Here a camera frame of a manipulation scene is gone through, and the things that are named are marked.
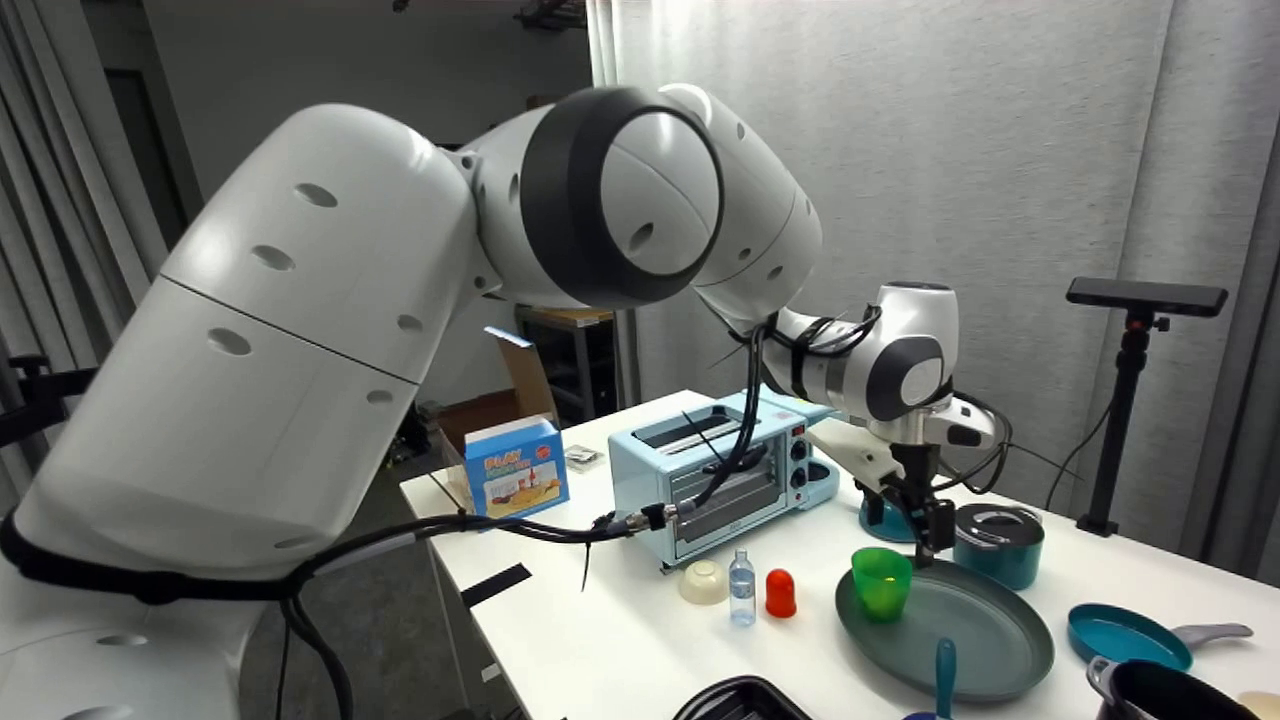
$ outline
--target small cup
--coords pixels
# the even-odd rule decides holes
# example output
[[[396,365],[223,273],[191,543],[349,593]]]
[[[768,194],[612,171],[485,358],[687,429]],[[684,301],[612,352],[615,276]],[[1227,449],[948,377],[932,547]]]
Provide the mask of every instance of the small cup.
[[[855,609],[872,622],[898,619],[911,596],[911,559],[890,547],[852,552],[852,593],[855,593]]]

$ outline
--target red object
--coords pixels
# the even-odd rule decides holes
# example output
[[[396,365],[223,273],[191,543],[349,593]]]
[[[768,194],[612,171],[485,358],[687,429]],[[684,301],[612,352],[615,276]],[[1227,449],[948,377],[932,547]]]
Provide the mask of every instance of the red object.
[[[771,567],[763,580],[763,612],[768,616],[796,616],[796,580],[785,567]]]

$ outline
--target table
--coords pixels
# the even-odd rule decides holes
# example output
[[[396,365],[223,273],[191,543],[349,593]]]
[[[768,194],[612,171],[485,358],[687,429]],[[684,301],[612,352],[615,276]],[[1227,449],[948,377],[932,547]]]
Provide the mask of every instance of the table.
[[[606,436],[653,423],[669,412],[707,403],[675,393],[653,403],[568,429],[564,449],[594,449],[590,469],[574,469],[570,501],[541,512],[543,523],[589,526],[612,507]],[[465,477],[436,472],[404,482],[414,514],[456,512]],[[1082,600],[1125,603],[1160,622],[1243,619],[1253,640],[1197,650],[1197,677],[1239,690],[1280,690],[1280,593],[1243,577],[1110,535],[1089,535],[1064,514],[1045,514],[1038,580],[1022,600],[1045,616],[1054,640],[1054,663],[1038,686],[1003,706],[954,706],[954,717],[1097,717],[1098,701],[1082,682],[1082,663],[1069,647],[1069,609]],[[534,720],[629,720],[673,717],[690,690],[725,677],[768,677],[803,713],[823,720],[902,717],[932,701],[855,650],[842,634],[832,588],[847,552],[872,543],[855,523],[855,488],[817,512],[786,514],[731,547],[748,547],[756,570],[791,567],[801,616],[731,629],[729,603],[695,609],[675,596],[641,543],[594,543],[590,577],[580,593],[582,552],[514,535],[436,535],[432,540],[456,588],[523,562],[532,580],[471,609],[500,667]]]

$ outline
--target small box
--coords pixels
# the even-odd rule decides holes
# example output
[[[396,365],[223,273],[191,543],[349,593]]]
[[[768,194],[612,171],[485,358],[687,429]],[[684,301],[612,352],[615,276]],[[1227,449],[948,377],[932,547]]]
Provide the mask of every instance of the small box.
[[[568,501],[560,433],[543,414],[466,433],[465,469],[474,514],[528,514]]]

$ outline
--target white curtain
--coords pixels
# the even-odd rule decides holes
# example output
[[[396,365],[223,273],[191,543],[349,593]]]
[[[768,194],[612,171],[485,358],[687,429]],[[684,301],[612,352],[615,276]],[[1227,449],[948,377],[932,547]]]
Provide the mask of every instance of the white curtain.
[[[1223,567],[1280,584],[1280,142],[1235,291],[1216,384],[1189,547]]]
[[[6,354],[96,367],[163,260],[78,0],[0,0],[0,412]],[[0,507],[40,441],[0,452]]]
[[[954,380],[1027,449],[1064,455],[1110,397],[1121,325],[1064,305],[1073,276],[1239,285],[1280,2],[590,0],[589,19],[600,82],[703,82],[813,190],[829,247],[796,309],[954,285]],[[1114,490],[1132,535],[1180,543],[1233,313],[1153,334]],[[725,352],[687,294],[634,313],[649,397],[737,389]],[[1046,477],[1010,455],[998,488],[1045,501]],[[1061,512],[1089,504],[1091,455],[1081,477]]]

